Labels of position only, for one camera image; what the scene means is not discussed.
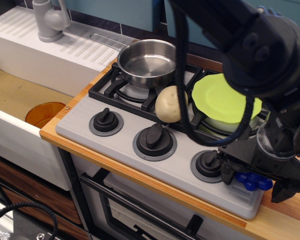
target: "sink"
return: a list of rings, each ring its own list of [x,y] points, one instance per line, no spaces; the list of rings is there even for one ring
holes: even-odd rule
[[[112,62],[119,52],[91,40],[91,34],[124,44],[133,39],[77,22],[63,33],[55,42],[40,41],[31,9],[17,6],[0,16],[0,156],[68,191],[72,186],[58,148],[42,140],[24,114],[13,112],[19,114],[19,107],[36,103],[40,95],[47,97],[41,103],[55,94],[67,104]]]
[[[74,97],[119,53],[91,40],[91,34],[123,44],[134,40],[74,21],[63,33],[58,41],[40,41],[34,11],[14,7],[0,16],[0,70]]]

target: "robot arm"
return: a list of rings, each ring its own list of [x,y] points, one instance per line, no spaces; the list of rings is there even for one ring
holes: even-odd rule
[[[300,192],[300,162],[295,158],[300,157],[300,29],[272,10],[255,9],[241,0],[170,3],[175,18],[189,16],[223,52],[229,85],[247,99],[261,99],[271,112],[256,137],[219,148],[222,180],[229,183],[234,172],[251,171],[276,181],[273,202],[293,197]],[[177,22],[181,28],[182,21]],[[177,58],[182,57],[181,47],[177,43]],[[178,59],[176,67],[182,69]]]

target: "oven window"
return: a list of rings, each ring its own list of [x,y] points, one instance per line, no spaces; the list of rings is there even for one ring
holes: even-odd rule
[[[108,225],[129,240],[178,240],[166,230],[100,195]]]

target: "stove knob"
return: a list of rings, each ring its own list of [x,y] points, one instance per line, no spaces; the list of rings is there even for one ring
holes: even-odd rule
[[[207,178],[220,177],[221,165],[216,156],[217,151],[206,151],[202,153],[195,163],[198,172]]]
[[[162,156],[173,147],[173,139],[168,130],[160,124],[144,129],[136,140],[136,146],[145,155]]]
[[[107,107],[103,111],[99,112],[93,119],[93,127],[97,131],[103,133],[116,129],[118,125],[118,117]]]

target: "blue wall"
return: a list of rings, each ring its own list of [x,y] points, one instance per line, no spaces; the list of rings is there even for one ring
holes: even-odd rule
[[[275,12],[280,12],[282,16],[295,21],[300,27],[300,0],[246,0],[251,5],[258,7],[263,6],[266,9],[272,8]],[[164,0],[166,10],[166,20],[168,25],[169,36],[176,35],[174,19],[171,6],[168,0]],[[189,41],[192,43],[214,47],[202,34],[200,27],[192,20],[188,19],[189,24]]]
[[[65,0],[67,9],[134,28],[153,31],[160,23],[161,0]]]

